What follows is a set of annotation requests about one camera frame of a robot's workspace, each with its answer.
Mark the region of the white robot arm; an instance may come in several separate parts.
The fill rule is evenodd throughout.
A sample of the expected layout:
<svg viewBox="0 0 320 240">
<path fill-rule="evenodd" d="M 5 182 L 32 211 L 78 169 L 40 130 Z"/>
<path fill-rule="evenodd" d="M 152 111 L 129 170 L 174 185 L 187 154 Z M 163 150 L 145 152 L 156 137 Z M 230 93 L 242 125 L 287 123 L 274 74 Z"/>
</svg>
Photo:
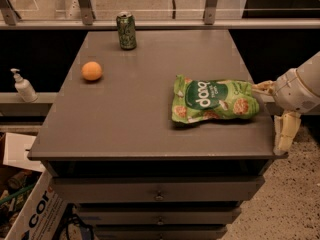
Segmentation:
<svg viewBox="0 0 320 240">
<path fill-rule="evenodd" d="M 271 96 L 283 109 L 274 116 L 275 155 L 287 153 L 301 125 L 301 116 L 320 105 L 320 52 L 297 68 L 291 68 L 275 81 L 252 85 L 252 90 Z"/>
</svg>

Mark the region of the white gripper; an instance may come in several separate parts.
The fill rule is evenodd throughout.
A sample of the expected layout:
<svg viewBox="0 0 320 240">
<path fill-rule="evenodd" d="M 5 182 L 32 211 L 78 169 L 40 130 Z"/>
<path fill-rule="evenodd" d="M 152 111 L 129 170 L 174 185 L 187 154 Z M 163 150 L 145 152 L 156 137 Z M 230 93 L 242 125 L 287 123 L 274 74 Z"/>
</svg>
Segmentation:
<svg viewBox="0 0 320 240">
<path fill-rule="evenodd" d="M 300 128 L 301 114 L 308 113 L 320 104 L 319 70 L 301 67 L 290 69 L 275 82 L 267 80 L 253 84 L 252 90 L 273 95 L 276 104 L 285 110 L 281 116 L 274 116 L 273 152 L 275 155 L 287 153 Z"/>
</svg>

